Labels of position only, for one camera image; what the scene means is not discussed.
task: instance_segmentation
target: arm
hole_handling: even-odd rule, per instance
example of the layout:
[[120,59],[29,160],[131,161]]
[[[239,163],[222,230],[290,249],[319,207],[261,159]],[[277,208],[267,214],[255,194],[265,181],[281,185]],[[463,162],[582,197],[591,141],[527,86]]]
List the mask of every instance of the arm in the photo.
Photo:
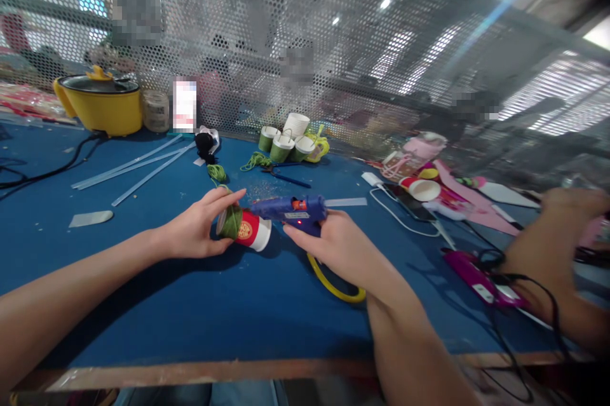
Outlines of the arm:
[[347,214],[329,211],[321,238],[289,225],[284,231],[336,274],[366,289],[388,404],[478,404],[409,284]]
[[[610,208],[608,195],[583,189],[553,189],[543,200],[540,217],[506,250],[504,273],[524,274],[544,285],[559,305],[563,334],[597,355],[610,348],[610,313],[576,293],[572,261],[588,223]],[[531,310],[551,324],[552,307],[545,292],[531,282],[515,287]]]
[[232,240],[212,241],[210,227],[218,213],[244,194],[213,190],[167,225],[137,234],[0,297],[0,394],[139,272],[167,258],[202,258],[224,252]]

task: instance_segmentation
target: blue glue gun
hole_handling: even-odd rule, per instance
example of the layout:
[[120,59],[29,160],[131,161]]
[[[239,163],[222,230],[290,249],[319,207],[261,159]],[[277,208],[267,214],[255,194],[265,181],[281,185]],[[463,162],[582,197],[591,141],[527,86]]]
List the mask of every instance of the blue glue gun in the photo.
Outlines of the blue glue gun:
[[284,196],[256,201],[250,210],[263,219],[280,220],[318,238],[322,231],[319,222],[328,215],[322,195],[306,196],[303,200]]

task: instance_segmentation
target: gold emblem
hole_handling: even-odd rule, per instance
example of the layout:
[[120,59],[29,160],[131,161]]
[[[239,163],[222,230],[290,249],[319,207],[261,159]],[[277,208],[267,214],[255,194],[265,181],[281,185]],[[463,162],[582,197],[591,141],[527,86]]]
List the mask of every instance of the gold emblem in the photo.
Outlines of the gold emblem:
[[252,234],[252,225],[248,222],[242,220],[240,226],[240,232],[237,234],[237,237],[241,240],[248,239]]

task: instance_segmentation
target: jar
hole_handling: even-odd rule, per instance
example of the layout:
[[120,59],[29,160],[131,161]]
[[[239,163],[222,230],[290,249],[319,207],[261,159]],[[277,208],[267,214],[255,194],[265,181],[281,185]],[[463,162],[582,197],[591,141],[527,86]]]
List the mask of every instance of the jar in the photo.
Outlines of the jar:
[[156,90],[142,92],[142,116],[144,126],[153,133],[165,133],[170,129],[170,100],[165,93]]
[[381,175],[392,182],[400,182],[415,174],[427,162],[432,161],[447,145],[447,139],[432,132],[421,132],[407,141],[401,149],[392,152],[382,162]]

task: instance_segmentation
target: wooden table edge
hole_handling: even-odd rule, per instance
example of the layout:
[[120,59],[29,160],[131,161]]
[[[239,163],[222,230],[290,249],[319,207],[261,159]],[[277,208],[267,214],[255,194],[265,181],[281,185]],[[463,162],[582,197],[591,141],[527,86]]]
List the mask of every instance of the wooden table edge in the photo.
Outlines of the wooden table edge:
[[[589,358],[581,353],[574,353],[573,356],[577,361],[589,361]],[[520,353],[516,354],[516,357],[522,365],[552,365],[561,361],[561,355],[556,352]],[[476,368],[510,366],[508,357],[502,353],[463,354],[456,355],[455,359],[458,363]],[[372,360],[329,358],[35,370],[26,376],[15,390],[58,392],[322,376],[374,377],[375,364]]]

